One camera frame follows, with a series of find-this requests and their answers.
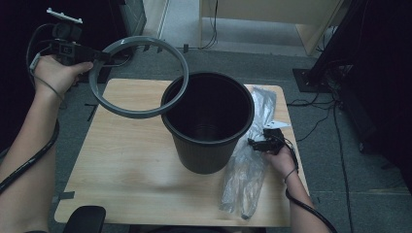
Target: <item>plastic ring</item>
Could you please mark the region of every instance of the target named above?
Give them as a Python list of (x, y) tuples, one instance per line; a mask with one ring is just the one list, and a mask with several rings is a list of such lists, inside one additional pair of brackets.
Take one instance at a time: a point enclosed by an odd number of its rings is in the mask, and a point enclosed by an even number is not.
[(96, 97), (97, 101), (101, 106), (103, 106), (105, 109), (108, 111), (117, 114), (122, 117), (129, 117), (129, 118), (149, 118), (149, 117), (155, 117), (161, 114), (164, 114), (171, 108), (173, 108), (179, 100), (182, 99), (186, 88), (188, 87), (189, 84), (189, 68), (188, 64), (186, 63), (185, 58), (182, 56), (182, 54), (172, 47), (171, 45), (167, 44), (164, 41), (160, 41), (159, 39), (156, 38), (151, 38), (151, 37), (142, 37), (142, 36), (135, 36), (135, 37), (127, 37), (121, 40), (118, 40), (114, 43), (112, 43), (110, 46), (107, 48), (103, 49), (104, 52), (108, 52), (111, 56), (116, 54), (117, 52), (124, 50), (129, 47), (133, 46), (139, 46), (139, 45), (151, 45), (151, 46), (156, 46), (160, 47), (164, 50), (169, 51), (172, 55), (174, 55), (179, 61), (181, 62), (182, 68), (183, 68), (183, 84), (182, 88), (178, 92), (178, 94), (170, 100), (168, 103), (152, 110), (146, 110), (146, 111), (132, 111), (132, 110), (127, 110), (120, 108), (118, 106), (113, 105), (109, 101), (107, 101), (103, 96), (99, 93), (99, 89), (97, 86), (97, 78), (100, 73), (101, 68), (103, 67), (104, 61), (99, 61), (99, 60), (94, 60), (93, 62), (93, 68), (90, 70), (89, 75), (88, 75), (88, 82), (90, 84), (91, 91), (93, 92), (94, 96)]

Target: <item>black chair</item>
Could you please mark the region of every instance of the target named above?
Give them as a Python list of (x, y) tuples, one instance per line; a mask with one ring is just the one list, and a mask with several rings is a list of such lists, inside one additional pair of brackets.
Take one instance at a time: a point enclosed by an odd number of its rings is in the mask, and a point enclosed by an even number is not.
[(63, 233), (101, 233), (106, 210), (99, 206), (82, 206), (70, 215)]

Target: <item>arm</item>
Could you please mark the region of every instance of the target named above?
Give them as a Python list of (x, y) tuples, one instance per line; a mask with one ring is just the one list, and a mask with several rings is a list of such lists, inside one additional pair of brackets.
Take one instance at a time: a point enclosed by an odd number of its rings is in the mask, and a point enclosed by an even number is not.
[[(63, 96), (77, 75), (91, 67), (89, 62), (67, 67), (53, 57), (45, 56), (40, 58), (35, 75)], [(12, 174), (52, 137), (60, 98), (39, 79), (35, 79), (35, 82), (33, 103), (17, 138), (0, 164), (0, 181)], [(0, 195), (0, 232), (48, 231), (54, 190), (54, 160), (55, 147), (52, 147)]]
[[(264, 156), (284, 178), (294, 169), (292, 155), (287, 147), (282, 147), (277, 155), (267, 152)], [(288, 176), (286, 185), (292, 197), (314, 208), (299, 175), (295, 171)], [(292, 201), (290, 201), (290, 206), (292, 232), (328, 232), (327, 227), (317, 217), (295, 205)]]

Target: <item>plastic bag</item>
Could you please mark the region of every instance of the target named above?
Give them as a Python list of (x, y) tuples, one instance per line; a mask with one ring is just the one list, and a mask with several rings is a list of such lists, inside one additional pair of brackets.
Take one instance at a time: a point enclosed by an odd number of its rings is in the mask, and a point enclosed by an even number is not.
[(254, 151), (248, 138), (265, 140), (263, 125), (273, 120), (276, 93), (254, 87), (255, 118), (251, 128), (241, 137), (227, 163), (220, 210), (234, 213), (239, 210), (243, 219), (249, 219), (258, 206), (267, 161), (260, 151)]

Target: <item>gray carpet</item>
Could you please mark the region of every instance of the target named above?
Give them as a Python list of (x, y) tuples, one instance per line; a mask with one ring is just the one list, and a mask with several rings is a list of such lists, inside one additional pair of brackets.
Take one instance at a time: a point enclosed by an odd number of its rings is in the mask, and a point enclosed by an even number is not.
[[(213, 71), (227, 74), (241, 83), (276, 84), (284, 89), (287, 102), (312, 100), (313, 93), (300, 93), (292, 68), (310, 69), (314, 58), (261, 55), (221, 51), (190, 50), (185, 53), (191, 72)], [(182, 71), (166, 51), (138, 49), (133, 59), (114, 68), (110, 78), (174, 80)], [(320, 94), (318, 101), (331, 99)], [(56, 193), (64, 190), (81, 149), (96, 104), (87, 83), (73, 87), (66, 95), (68, 109), (60, 112), (61, 132), (57, 145)], [(296, 139), (305, 137), (316, 122), (316, 130), (297, 144), (311, 197), (317, 209), (338, 232), (350, 232), (345, 183), (333, 110), (289, 107)], [(361, 154), (357, 135), (345, 112), (336, 109), (342, 136), (346, 173), (349, 181), (352, 221), (355, 232), (411, 232), (412, 197), (396, 168), (383, 169), (388, 161), (379, 154)], [(53, 220), (57, 202), (51, 210), (51, 232), (62, 232), (63, 224)], [(105, 225), (103, 232), (127, 232), (125, 225)], [(289, 232), (289, 228), (269, 228), (268, 232)]]

